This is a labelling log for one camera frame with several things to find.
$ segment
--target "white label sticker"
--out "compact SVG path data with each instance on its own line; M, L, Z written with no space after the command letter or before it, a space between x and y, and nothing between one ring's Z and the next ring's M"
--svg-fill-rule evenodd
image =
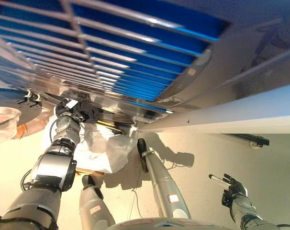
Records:
M179 202L179 198L176 194L168 195L168 201L170 203L176 203L176 202Z
M97 206L91 208L91 209L89 210L89 213L92 215L92 214L94 214L94 213L96 213L96 212L98 212L98 211L100 211L100 210L101 210L100 205L97 205Z

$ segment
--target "black cable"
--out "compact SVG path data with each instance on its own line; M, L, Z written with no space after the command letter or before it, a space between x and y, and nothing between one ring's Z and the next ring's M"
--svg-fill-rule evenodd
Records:
M290 224L277 224L277 226L279 228L284 228L284 227L290 228Z
M56 120L54 120L54 122L51 124L50 129L49 129L49 139L50 139L50 143L53 143L53 139L52 139L52 137L51 137L51 131L52 131L52 128L53 128L54 124L55 124L58 120L60 120L62 117L68 117L68 118L70 118L70 116L66 116L66 115L64 115L64 116L58 117Z
M24 186L24 183L25 183L25 179L26 179L26 177L29 175L31 173L31 169L30 170L28 170L25 174L24 174L24 176L22 177L22 179L21 179L21 189L22 189L22 191L24 192L24 191L26 191L26 188L25 188L25 186Z

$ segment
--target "robotic hand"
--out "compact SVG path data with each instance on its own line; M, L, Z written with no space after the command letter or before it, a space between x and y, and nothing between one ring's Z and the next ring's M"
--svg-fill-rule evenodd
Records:
M264 221L247 197L247 189L233 177L227 174L224 174L223 179L212 174L209 177L225 188L222 196L222 205L230 208L231 218L241 230L279 230L279 227L290 228L290 225L274 225Z
M50 147L31 170L27 190L23 189L0 217L0 230L58 230L61 194L74 182L77 162L73 159L80 142L80 122L96 121L93 116L97 109L85 107L70 99L56 107L56 135L53 139L50 135Z

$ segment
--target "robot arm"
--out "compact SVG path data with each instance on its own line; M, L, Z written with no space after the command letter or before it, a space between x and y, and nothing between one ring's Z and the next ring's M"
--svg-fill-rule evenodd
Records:
M209 177L225 188L222 205L230 208L233 221L241 230L279 230L277 225L263 220L247 197L247 189L233 177L224 174L223 179Z
M56 135L51 146L32 169L28 190L21 193L0 217L0 230L57 230L61 193L71 188L77 162L73 160L80 142L83 117L62 103L57 114Z

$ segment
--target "metal bracket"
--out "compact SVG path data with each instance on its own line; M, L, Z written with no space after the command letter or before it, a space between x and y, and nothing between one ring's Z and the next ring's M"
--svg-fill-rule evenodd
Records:
M264 145L269 146L269 140L264 137L251 134L226 134L228 136L249 141L250 147L254 149L262 148Z
M153 150L145 151L145 152L142 152L142 157L146 157L146 156L148 156L149 154L154 154L154 153L155 153L155 151L153 151Z

